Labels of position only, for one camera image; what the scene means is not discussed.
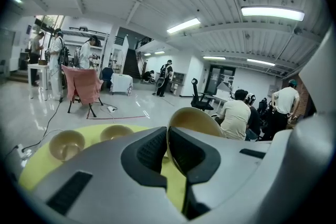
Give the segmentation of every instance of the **glossy floor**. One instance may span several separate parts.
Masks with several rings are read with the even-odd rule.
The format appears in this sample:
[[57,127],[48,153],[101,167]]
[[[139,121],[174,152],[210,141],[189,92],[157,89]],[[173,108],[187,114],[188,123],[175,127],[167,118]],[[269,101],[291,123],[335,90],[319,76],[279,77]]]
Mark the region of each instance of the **glossy floor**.
[[[29,98],[28,85],[8,81],[0,85],[0,126],[1,155],[4,156],[15,145],[33,145],[42,138],[49,119],[55,113],[58,101],[52,99],[51,90],[47,91],[48,100],[44,101],[41,88],[33,88],[33,99]],[[57,113],[50,121],[47,136],[42,144],[60,132],[94,124],[120,123],[146,127],[167,126],[172,114],[179,108],[190,106],[191,98],[175,97],[166,94],[160,98],[152,91],[133,90],[130,96],[111,95],[108,90],[101,92],[100,99],[118,109],[109,113],[107,105],[95,103],[92,108],[97,119],[89,112],[88,105],[75,102],[68,114],[69,101],[65,97]]]

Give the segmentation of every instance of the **pink chair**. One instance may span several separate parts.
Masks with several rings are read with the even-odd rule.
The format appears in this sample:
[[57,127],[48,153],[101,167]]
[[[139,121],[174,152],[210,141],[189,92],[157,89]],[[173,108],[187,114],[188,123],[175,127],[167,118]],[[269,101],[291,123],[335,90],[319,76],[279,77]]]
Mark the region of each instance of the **pink chair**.
[[88,104],[93,116],[96,118],[97,116],[93,112],[91,104],[98,99],[100,104],[103,105],[99,98],[103,81],[98,79],[97,72],[94,69],[75,69],[63,65],[62,69],[68,85],[68,99],[70,100],[68,113],[70,113],[71,104],[76,100],[82,104]]

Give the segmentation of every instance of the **chair leg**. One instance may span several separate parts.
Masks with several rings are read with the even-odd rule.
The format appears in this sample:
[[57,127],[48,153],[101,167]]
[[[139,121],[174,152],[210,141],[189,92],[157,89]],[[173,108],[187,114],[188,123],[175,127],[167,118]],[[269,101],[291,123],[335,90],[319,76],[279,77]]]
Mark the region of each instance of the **chair leg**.
[[71,105],[72,105],[72,102],[70,101],[70,106],[69,106],[69,109],[68,109],[68,113],[70,113]]
[[96,116],[96,114],[94,113],[94,111],[92,110],[92,106],[91,106],[91,104],[89,104],[89,106],[90,106],[90,110],[91,110],[93,116],[96,118],[97,116]]
[[99,98],[99,97],[98,97],[98,99],[99,99],[99,102],[100,102],[100,104],[101,104],[101,105],[104,105],[104,104],[101,102],[101,100],[100,100],[100,98]]

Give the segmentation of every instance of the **man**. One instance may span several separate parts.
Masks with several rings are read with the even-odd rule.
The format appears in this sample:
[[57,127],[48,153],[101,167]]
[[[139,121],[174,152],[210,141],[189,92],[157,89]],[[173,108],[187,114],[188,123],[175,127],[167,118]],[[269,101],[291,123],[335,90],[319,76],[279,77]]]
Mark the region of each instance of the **man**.
[[245,97],[244,90],[237,90],[235,100],[224,104],[219,120],[223,120],[220,126],[226,138],[245,140],[246,125],[251,115],[250,108],[244,103]]
[[[44,33],[39,33],[32,41],[31,41],[31,52],[30,52],[30,63],[38,63],[38,58],[40,58],[40,50],[43,50],[43,46],[40,46],[40,40],[44,37]],[[36,80],[36,72],[37,69],[31,70],[32,75],[32,86],[37,86]]]
[[160,69],[160,78],[164,78],[162,86],[158,88],[158,91],[156,92],[156,95],[160,97],[164,97],[164,91],[166,90],[168,82],[170,81],[170,78],[173,74],[173,68],[171,67],[172,63],[172,60],[168,60],[167,63],[163,65]]
[[58,63],[59,52],[64,46],[63,33],[58,30],[54,33],[55,41],[50,48],[50,61],[49,61],[49,70],[50,70],[50,82],[52,94],[54,100],[59,101],[61,98],[61,85],[60,85],[60,66]]
[[148,81],[149,83],[155,83],[155,81],[153,82],[153,75],[154,75],[154,70],[151,71],[147,71],[145,72],[145,74],[143,74],[143,80],[144,81]]
[[90,46],[94,46],[96,43],[98,43],[98,38],[96,36],[92,36],[80,48],[79,68],[81,69],[90,68],[90,59],[92,59],[92,54],[90,53]]
[[246,141],[255,140],[260,134],[260,116],[258,111],[252,106],[255,100],[255,95],[253,93],[248,93],[244,101],[251,110],[251,115],[246,125]]
[[299,107],[300,97],[296,90],[297,85],[296,80],[291,79],[288,87],[272,94],[271,105],[275,112],[271,116],[269,127],[262,137],[262,141],[273,140],[277,132],[286,129],[288,118],[293,116]]

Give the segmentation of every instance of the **yellow surface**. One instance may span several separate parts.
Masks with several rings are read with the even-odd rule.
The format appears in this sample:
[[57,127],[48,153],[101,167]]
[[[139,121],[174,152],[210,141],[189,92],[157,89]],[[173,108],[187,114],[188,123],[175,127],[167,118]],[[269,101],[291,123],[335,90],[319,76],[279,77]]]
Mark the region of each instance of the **yellow surface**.
[[[92,125],[76,129],[85,138],[85,148],[100,142],[100,133],[107,127],[117,124]],[[147,130],[147,127],[126,125],[134,132]],[[23,169],[19,184],[27,190],[32,190],[48,173],[55,170],[63,162],[55,159],[49,151],[49,143],[43,145],[28,161]],[[181,211],[185,192],[185,177],[177,170],[170,160],[162,162],[161,175],[167,178],[167,196],[174,206]]]

